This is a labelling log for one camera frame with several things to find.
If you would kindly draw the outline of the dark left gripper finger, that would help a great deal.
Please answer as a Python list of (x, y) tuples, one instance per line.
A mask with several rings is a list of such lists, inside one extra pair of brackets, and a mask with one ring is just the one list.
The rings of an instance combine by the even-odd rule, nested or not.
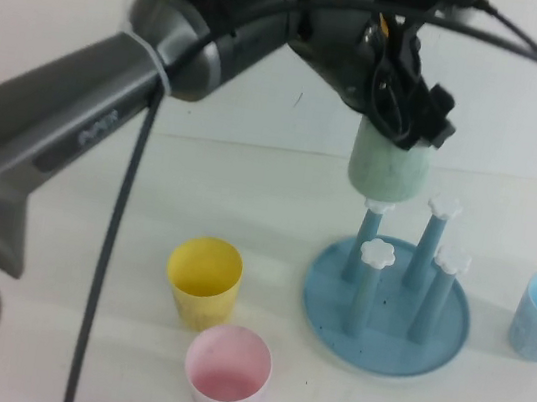
[(418, 120), (417, 132), (431, 147), (440, 149), (456, 133), (455, 126), (448, 118), (455, 106), (454, 97), (440, 84), (429, 89), (425, 109)]
[(371, 116), (369, 122), (378, 133), (398, 149), (410, 150), (418, 143), (418, 137), (412, 135), (410, 128), (395, 130), (380, 118)]

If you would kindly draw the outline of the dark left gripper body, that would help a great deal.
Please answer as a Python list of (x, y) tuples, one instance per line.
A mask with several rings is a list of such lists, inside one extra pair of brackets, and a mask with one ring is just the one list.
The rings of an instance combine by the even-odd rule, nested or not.
[(434, 101), (421, 74), (420, 27), (391, 15), (315, 10), (304, 15), (290, 46), (379, 128), (427, 135)]

